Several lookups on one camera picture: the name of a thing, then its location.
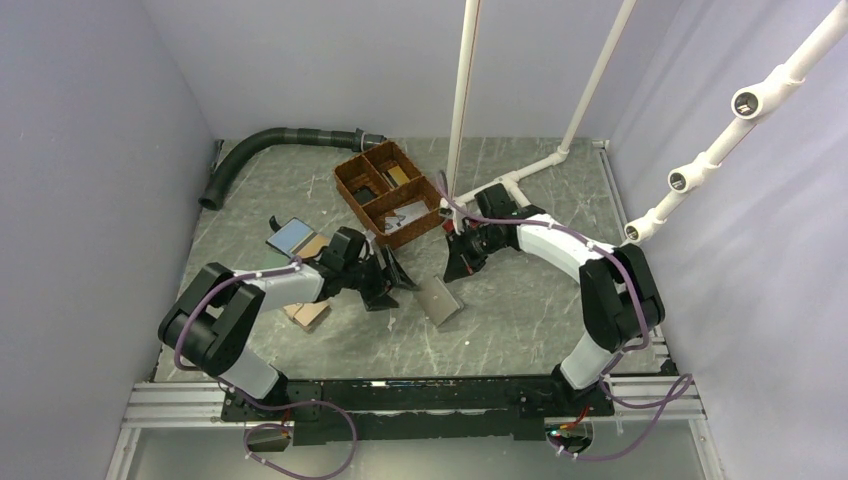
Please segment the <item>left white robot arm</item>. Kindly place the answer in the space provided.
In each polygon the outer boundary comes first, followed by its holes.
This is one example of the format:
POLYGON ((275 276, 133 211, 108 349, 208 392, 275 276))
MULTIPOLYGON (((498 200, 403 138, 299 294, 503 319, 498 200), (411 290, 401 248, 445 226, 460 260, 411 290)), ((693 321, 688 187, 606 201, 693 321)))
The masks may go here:
POLYGON ((388 246, 339 228, 307 257, 282 267, 232 270, 205 265, 158 327, 160 342, 173 350, 176 368, 200 371, 248 398, 264 420, 279 417, 289 401, 288 377, 247 345, 260 314, 296 304, 326 301, 344 290, 359 293, 367 311, 397 307, 393 289, 417 290, 388 246))

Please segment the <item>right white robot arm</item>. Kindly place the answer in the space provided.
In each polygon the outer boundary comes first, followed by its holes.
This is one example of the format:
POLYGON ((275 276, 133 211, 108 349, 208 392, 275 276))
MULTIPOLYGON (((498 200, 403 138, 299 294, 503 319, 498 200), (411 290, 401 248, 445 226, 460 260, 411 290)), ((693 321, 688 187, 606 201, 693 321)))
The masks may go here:
POLYGON ((618 355, 641 349, 666 316, 664 303, 642 249, 596 242, 558 222, 544 209, 519 205, 501 184, 475 195, 472 214, 455 201, 441 208, 448 245, 443 275, 450 283, 479 272, 489 256, 512 248, 533 255, 577 282, 584 332, 554 368, 551 388, 557 411, 574 415, 590 399, 589 388, 618 355))

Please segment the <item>grey leather card holder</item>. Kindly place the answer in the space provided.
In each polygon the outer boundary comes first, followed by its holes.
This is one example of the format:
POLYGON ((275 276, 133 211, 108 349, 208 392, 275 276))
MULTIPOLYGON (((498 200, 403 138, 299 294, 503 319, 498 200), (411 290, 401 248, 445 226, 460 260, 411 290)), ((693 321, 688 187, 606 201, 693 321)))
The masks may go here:
POLYGON ((425 318, 436 328, 443 326, 464 309, 464 303, 455 296, 438 275, 423 279, 413 292, 425 318))

